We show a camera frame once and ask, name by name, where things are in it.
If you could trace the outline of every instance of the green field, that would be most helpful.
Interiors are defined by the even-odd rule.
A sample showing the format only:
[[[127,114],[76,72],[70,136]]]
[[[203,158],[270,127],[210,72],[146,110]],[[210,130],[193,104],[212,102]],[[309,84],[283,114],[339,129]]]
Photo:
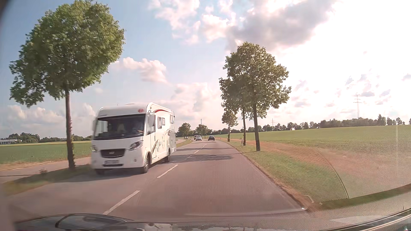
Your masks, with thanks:
[[[331,148],[356,152],[411,152],[411,126],[338,127],[295,131],[259,132],[260,140],[274,143]],[[226,140],[227,135],[217,135]],[[242,133],[231,134],[232,139]],[[254,141],[254,133],[246,133],[247,141]]]
[[[67,159],[65,142],[10,144],[0,146],[0,164],[45,162]],[[90,141],[74,142],[74,157],[90,155]]]

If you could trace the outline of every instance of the asphalt road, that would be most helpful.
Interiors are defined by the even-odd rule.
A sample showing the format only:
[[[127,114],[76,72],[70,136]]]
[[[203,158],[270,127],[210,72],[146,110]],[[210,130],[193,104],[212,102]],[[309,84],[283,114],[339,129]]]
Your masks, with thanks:
[[[94,172],[8,197],[13,220],[98,213],[143,221],[303,213],[243,155],[220,141],[195,141],[170,163],[134,175]]]

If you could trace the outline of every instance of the windshield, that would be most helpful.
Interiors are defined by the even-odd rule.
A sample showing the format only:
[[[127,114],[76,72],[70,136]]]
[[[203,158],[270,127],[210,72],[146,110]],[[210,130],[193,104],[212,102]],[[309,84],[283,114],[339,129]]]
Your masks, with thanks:
[[[411,209],[410,10],[10,0],[0,184],[11,219],[314,231]]]
[[[145,114],[98,118],[94,140],[123,139],[143,136]]]

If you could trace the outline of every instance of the utility pole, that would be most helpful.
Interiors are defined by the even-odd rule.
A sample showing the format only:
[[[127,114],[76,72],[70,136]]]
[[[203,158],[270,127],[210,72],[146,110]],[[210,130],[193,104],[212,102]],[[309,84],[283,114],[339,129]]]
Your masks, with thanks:
[[[362,102],[359,101],[360,99],[358,98],[358,93],[356,93],[356,96],[357,98],[355,99],[357,100],[357,102],[354,102],[354,103],[357,104],[357,119],[359,119],[360,118],[360,105],[359,104],[362,104]]]

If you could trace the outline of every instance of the motorhome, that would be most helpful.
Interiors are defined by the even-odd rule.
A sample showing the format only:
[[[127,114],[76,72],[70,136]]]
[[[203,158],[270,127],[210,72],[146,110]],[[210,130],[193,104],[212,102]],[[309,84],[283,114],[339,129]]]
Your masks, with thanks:
[[[176,150],[174,112],[154,103],[102,107],[93,122],[91,167],[136,168],[146,173],[157,161],[170,162]]]

